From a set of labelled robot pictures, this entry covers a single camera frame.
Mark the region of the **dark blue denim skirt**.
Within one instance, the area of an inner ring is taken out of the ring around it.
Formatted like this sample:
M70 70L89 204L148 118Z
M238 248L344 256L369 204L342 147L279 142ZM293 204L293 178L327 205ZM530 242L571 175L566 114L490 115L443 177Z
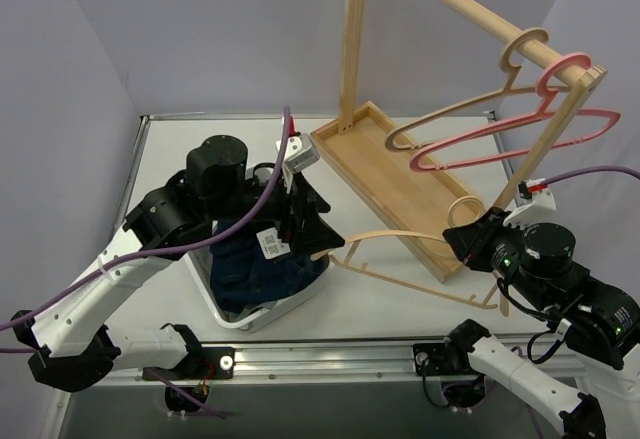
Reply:
M212 256L210 288L218 306L240 314L248 306L292 296L312 284L329 266L323 257L286 253L268 259L257 234L272 222L251 222L231 237L209 247Z

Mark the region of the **beige hanger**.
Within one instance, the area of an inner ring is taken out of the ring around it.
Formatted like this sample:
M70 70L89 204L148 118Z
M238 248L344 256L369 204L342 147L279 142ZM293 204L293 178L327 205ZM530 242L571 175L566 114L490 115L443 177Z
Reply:
M502 50L499 60L499 68L505 75L505 82L501 88L485 94L468 98L458 103L454 103L452 105L433 111L429 114L423 115L404 126L396 127L386 136L384 142L385 148L391 152L401 152L418 149L418 146L415 145L398 145L396 143L396 140L400 137L401 134L409 132L414 128L431 123L436 119L451 115L454 112L470 108L471 106L476 106L499 98L533 93L535 91L535 87L533 85L514 85L522 69L522 65L514 63L512 61L512 55L519 46L525 45L529 41L538 41L543 45L546 45L549 39L549 33L541 27L532 27L525 29L523 32L519 33L515 39L509 41Z
M385 238L385 237L396 237L400 239L403 239L403 238L418 239L422 241L431 241L431 242L447 245L447 242L443 238L436 237L434 235L430 235L424 232L412 231L412 230L399 230L399 229L374 230L374 231L358 233L346 239L345 244L349 246L349 250L347 251L346 255L342 260L335 257L335 254L334 254L335 248L325 249L320 252L316 252L311 255L311 259L313 261L316 261L323 257L327 257L331 263L333 263L334 265L344 270L362 274L362 275L365 275L377 280L381 280L396 286L411 289L413 291L432 295L441 299L445 299L458 304L463 304L473 308L482 309L482 310L498 309L500 314L503 317L508 317L510 315L511 307L510 307L509 301L502 293L499 294L499 303L497 305L489 303L489 301L493 298L493 296L498 292L497 284L494 284L489 289L489 291L481 301L477 301L475 294L471 294L468 298L456 296L449 293L440 292L433 288L419 286L419 285L416 285L398 278L394 278L385 274L379 274L375 271L369 270L368 265L366 263L362 263L359 267L355 267L351 264L353 257L355 256L359 246L363 241L378 239L378 238Z

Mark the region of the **beige hanger front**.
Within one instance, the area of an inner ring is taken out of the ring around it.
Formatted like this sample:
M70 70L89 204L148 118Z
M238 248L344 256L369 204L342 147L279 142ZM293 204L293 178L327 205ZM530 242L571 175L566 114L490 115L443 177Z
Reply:
M533 93L535 91L535 87L533 85L514 85L522 69L522 65L514 63L512 61L512 55L519 46L525 45L529 41L538 41L543 45L546 45L549 39L549 33L541 27L532 27L525 29L523 32L519 33L515 39L509 41L502 50L499 60L499 68L505 75L505 82L501 88L485 94L468 98L458 103L454 103L452 105L433 111L429 114L423 115L404 126L396 127L386 136L384 142L385 148L391 152L401 152L418 149L418 146L415 145L398 145L396 143L396 140L400 137L401 134L409 132L414 128L431 123L436 119L451 115L454 112L470 108L471 106L476 106L499 98Z

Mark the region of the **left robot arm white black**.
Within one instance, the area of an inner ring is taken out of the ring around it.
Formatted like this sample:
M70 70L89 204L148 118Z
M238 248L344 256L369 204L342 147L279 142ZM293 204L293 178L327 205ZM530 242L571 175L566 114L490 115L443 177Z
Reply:
M235 327L265 325L313 297L328 266L323 252L344 240L303 174L319 158L310 137L290 134L276 150L275 161L250 165L240 139L207 138L127 214L82 277L50 304L17 312L10 325L32 351L33 378L78 392L121 369L195 377L205 354L190 327L109 323L147 281L195 250L212 253L210 297Z

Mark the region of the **grey pleated skirt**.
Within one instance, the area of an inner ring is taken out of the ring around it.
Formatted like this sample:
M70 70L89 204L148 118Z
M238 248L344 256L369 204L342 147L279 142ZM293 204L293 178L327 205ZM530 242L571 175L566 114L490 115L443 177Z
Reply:
M227 312L226 320L231 323L270 320L275 310L280 305L279 301L270 301L261 304L247 305L239 313Z

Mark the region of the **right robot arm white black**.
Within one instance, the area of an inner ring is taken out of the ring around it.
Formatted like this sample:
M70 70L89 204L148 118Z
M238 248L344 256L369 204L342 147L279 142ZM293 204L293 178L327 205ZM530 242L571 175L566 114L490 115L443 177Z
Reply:
M443 238L468 269L493 274L501 295L554 342L535 357L529 340L518 356L467 319L447 335L445 362L502 385L565 438L638 437L638 303L574 260L576 239L565 227L510 225L507 217L491 208Z

